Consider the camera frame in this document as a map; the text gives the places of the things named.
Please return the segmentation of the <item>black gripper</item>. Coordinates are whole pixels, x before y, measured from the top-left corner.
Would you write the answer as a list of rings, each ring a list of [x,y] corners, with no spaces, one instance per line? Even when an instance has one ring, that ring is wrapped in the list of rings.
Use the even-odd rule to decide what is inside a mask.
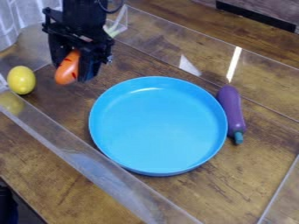
[[[61,10],[49,7],[41,10],[45,21],[41,30],[48,34],[51,61],[59,67],[72,50],[71,34],[67,31],[52,32],[60,25],[79,35],[95,36],[107,22],[107,14],[116,10],[108,8],[108,0],[61,0]],[[89,81],[107,62],[105,47],[88,45],[79,49],[79,82]]]

